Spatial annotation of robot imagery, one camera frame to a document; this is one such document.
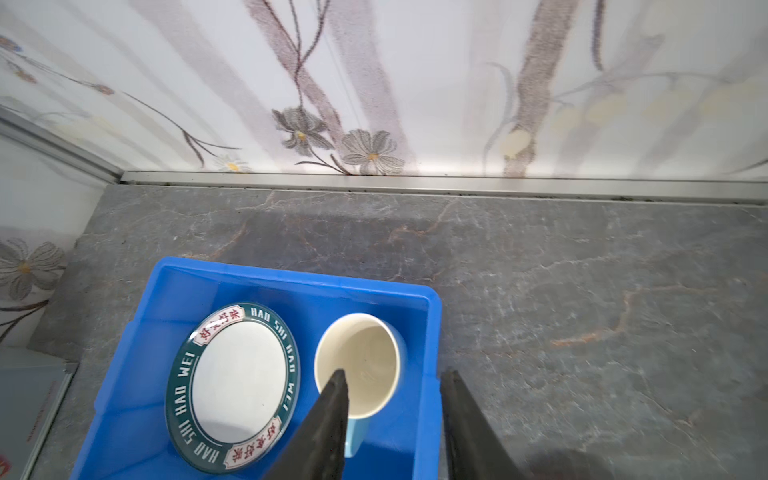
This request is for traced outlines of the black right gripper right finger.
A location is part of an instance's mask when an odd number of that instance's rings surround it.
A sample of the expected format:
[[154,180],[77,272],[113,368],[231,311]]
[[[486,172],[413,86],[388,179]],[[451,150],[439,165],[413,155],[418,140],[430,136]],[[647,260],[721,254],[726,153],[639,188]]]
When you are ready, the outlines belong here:
[[457,370],[441,375],[443,430],[450,479],[525,479]]

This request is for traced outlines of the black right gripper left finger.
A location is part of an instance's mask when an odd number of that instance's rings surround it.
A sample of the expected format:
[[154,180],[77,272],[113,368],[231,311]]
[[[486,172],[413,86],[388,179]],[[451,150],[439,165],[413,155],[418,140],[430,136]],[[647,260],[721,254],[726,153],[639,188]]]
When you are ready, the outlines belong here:
[[263,479],[341,479],[349,413],[348,384],[337,369]]

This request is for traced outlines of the light blue ceramic mug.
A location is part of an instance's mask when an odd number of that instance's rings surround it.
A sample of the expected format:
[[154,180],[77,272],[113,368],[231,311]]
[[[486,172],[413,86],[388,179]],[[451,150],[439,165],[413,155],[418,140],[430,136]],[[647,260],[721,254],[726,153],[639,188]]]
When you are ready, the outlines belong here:
[[334,321],[323,333],[314,356],[317,389],[342,370],[349,407],[344,455],[360,449],[371,419],[392,400],[406,370],[406,346],[391,324],[366,313],[350,313]]

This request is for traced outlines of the blue plastic bin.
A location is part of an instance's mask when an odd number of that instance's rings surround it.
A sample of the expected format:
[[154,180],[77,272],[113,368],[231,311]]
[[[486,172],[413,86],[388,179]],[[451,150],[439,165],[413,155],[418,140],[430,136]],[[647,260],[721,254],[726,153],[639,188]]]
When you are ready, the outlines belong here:
[[393,398],[347,479],[433,479],[441,302],[425,286],[168,257],[151,274],[95,401],[76,479],[259,479],[319,392],[315,351],[363,313],[405,344]]

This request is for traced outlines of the aluminium frame rail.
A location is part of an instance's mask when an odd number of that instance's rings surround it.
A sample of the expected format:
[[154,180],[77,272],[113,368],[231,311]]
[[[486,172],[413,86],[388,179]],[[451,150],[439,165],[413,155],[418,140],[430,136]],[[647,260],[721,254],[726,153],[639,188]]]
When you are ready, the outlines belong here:
[[1,108],[1,134],[111,184],[268,190],[485,196],[612,202],[767,205],[765,182],[507,179],[476,177],[357,177],[346,175],[123,171]]

